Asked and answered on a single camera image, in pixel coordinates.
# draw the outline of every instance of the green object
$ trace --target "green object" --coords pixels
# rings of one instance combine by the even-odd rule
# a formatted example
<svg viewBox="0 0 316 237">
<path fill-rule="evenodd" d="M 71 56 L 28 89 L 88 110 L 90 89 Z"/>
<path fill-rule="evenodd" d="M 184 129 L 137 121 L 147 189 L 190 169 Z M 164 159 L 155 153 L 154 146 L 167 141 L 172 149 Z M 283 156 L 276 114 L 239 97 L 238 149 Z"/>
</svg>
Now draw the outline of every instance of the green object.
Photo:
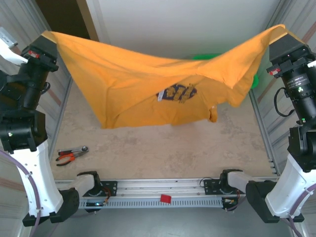
<svg viewBox="0 0 316 237">
<path fill-rule="evenodd" d="M 208 60 L 208 59 L 212 59 L 217 57 L 218 55 L 221 55 L 220 53 L 213 53 L 213 54 L 200 54 L 200 55 L 196 55 L 193 57 L 194 60 Z M 252 82 L 252 86 L 251 89 L 255 88 L 257 85 L 259 84 L 259 78 L 258 75 L 256 74 L 253 77 L 253 82 Z"/>
</svg>

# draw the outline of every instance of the marble surface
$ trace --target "marble surface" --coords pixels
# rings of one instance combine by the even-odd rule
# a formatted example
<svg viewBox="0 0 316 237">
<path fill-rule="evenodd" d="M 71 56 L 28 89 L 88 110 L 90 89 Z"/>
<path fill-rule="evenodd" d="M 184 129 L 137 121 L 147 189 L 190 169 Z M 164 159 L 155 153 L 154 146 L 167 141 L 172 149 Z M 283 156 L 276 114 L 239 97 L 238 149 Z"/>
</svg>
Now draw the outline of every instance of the marble surface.
<svg viewBox="0 0 316 237">
<path fill-rule="evenodd" d="M 90 151 L 68 165 L 57 167 L 52 159 L 55 179 L 74 179 L 90 170 L 101 179 L 217 177 L 226 168 L 272 175 L 249 97 L 239 108 L 219 105 L 217 123 L 100 129 L 73 83 L 54 158 L 58 149 L 80 145 Z"/>
</svg>

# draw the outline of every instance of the wire cutter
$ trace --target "wire cutter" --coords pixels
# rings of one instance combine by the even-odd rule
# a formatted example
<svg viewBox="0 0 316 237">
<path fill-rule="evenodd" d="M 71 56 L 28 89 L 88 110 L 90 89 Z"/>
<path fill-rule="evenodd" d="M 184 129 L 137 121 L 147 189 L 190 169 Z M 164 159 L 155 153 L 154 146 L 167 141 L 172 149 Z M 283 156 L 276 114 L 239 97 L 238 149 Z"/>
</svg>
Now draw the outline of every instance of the wire cutter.
<svg viewBox="0 0 316 237">
<path fill-rule="evenodd" d="M 70 162 L 74 161 L 77 157 L 81 157 L 82 155 L 86 154 L 89 150 L 86 150 L 86 151 L 82 151 L 82 152 L 71 152 L 69 154 L 66 154 L 66 155 L 63 155 L 63 156 L 60 156 L 56 159 L 56 161 L 59 161 L 61 159 L 64 159 L 64 158 L 67 158 L 69 157 L 68 161 L 64 162 L 64 163 L 59 163 L 59 164 L 56 164 L 57 166 L 64 166 L 66 164 L 69 164 Z"/>
</svg>

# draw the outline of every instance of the red-handled pliers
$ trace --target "red-handled pliers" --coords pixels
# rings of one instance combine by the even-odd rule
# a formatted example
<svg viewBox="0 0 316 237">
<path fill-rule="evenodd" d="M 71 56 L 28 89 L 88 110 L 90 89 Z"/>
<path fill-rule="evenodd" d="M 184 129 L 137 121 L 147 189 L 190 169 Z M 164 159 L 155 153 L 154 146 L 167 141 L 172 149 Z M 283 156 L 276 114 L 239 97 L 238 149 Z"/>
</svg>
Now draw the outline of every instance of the red-handled pliers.
<svg viewBox="0 0 316 237">
<path fill-rule="evenodd" d="M 66 154 L 66 155 L 63 155 L 63 156 L 60 156 L 56 159 L 56 161 L 59 161 L 63 158 L 67 158 L 69 157 L 69 160 L 64 162 L 64 163 L 60 163 L 60 164 L 56 164 L 57 166 L 64 166 L 66 164 L 69 164 L 70 162 L 74 161 L 77 157 L 81 157 L 82 155 L 86 154 L 89 150 L 87 151 L 84 151 L 84 152 L 76 152 L 76 153 L 69 153 L 69 154 Z"/>
</svg>

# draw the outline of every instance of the corrugated metal wall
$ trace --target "corrugated metal wall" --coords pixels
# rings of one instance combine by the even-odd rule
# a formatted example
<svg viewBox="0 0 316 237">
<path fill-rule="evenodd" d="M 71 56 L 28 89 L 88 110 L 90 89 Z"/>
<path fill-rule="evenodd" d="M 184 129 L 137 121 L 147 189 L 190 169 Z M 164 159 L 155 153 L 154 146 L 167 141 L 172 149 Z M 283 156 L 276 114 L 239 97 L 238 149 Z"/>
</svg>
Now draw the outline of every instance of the corrugated metal wall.
<svg viewBox="0 0 316 237">
<path fill-rule="evenodd" d="M 282 10 L 272 22 L 273 25 L 285 24 L 286 27 L 306 42 L 313 52 L 316 52 L 316 0 L 284 1 Z M 296 113 L 289 117 L 280 117 L 274 108 L 274 95 L 280 87 L 284 87 L 282 79 L 275 79 L 266 72 L 271 65 L 268 52 L 264 56 L 259 68 L 259 85 L 253 90 L 253 99 L 261 121 L 263 122 L 263 136 L 267 138 L 267 150 L 274 156 L 276 168 L 279 173 L 284 170 L 287 159 L 289 128 L 296 126 L 298 120 Z M 291 100 L 284 93 L 278 95 L 277 105 L 279 110 L 288 114 L 293 109 Z M 304 205 L 302 212 L 305 217 L 303 226 L 307 235 L 316 237 L 316 197 L 312 196 Z"/>
<path fill-rule="evenodd" d="M 5 0 L 0 2 L 0 26 L 4 27 L 17 41 L 15 52 L 20 52 L 35 40 L 48 26 L 37 12 L 37 7 L 28 0 Z M 54 137 L 58 134 L 71 77 L 61 59 L 59 70 L 50 73 L 51 89 L 39 101 L 38 110 L 46 114 L 46 130 L 50 149 L 54 149 Z M 16 74 L 18 67 L 0 57 L 0 70 Z M 27 199 L 20 175 L 15 165 L 0 157 L 0 236 L 18 236 L 21 218 L 27 210 Z"/>
</svg>

